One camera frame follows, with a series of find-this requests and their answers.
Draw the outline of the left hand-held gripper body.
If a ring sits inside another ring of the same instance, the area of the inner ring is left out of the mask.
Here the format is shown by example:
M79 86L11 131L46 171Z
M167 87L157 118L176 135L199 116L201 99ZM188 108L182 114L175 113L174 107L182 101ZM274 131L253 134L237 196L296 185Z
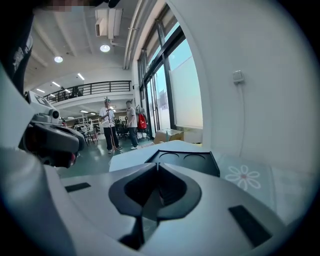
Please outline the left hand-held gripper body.
M19 148L32 153L45 150L78 153L84 149L84 136L63 126L60 112L44 97L28 91L25 99L34 114L22 135Z

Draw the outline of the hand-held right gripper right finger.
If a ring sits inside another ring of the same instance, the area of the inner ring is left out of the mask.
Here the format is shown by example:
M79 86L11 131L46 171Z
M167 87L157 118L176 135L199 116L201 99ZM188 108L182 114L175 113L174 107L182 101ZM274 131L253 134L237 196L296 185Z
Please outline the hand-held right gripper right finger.
M199 204L200 185L186 168L167 163L145 163L147 178L143 187L150 186L143 205L143 216L155 222L185 218Z

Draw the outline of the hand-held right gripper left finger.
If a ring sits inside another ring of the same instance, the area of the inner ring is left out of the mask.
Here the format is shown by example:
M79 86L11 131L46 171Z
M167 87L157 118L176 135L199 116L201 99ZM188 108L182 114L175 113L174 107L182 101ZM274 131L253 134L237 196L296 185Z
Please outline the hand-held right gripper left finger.
M138 250L144 243L143 208L157 187L158 165L148 163L136 165L134 172L115 181L109 188L108 196L117 211L135 219L133 231L119 241Z

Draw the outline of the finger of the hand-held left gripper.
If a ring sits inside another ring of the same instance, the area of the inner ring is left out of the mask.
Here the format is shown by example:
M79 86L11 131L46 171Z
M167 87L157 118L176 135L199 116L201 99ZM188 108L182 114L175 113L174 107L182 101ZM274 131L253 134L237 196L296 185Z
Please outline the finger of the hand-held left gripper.
M77 156L72 152L48 149L38 151L36 156L44 165L63 168L71 167L77 159Z

